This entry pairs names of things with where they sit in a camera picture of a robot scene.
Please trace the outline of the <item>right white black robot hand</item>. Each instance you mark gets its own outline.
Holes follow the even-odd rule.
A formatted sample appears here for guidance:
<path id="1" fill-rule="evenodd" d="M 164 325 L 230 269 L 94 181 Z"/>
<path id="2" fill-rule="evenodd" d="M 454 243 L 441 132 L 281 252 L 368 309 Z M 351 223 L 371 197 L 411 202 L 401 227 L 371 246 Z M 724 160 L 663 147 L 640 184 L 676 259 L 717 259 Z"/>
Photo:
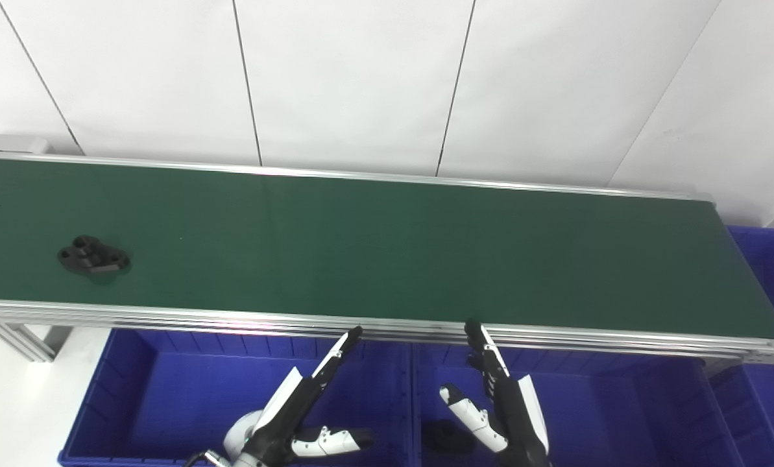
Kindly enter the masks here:
<path id="1" fill-rule="evenodd" d="M 479 321 L 467 320 L 464 331 L 472 349 L 467 363 L 481 373 L 494 412 L 479 409 L 452 383 L 440 386 L 441 399 L 502 466 L 550 466 L 548 431 L 532 377 L 511 376 L 498 346 Z"/>

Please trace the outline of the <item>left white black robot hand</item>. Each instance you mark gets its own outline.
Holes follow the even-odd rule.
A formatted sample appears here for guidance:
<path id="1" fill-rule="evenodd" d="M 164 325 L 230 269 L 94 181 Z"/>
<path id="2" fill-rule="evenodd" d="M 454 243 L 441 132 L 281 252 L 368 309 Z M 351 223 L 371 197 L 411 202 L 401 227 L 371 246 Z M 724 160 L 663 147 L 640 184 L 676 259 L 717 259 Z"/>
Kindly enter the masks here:
<path id="1" fill-rule="evenodd" d="M 362 337 L 363 328 L 346 331 L 310 376 L 293 368 L 266 404 L 247 435 L 235 466 L 285 466 L 295 459 L 328 457 L 369 449 L 375 443 L 370 429 L 304 429 L 306 416 L 320 399 L 343 359 Z"/>

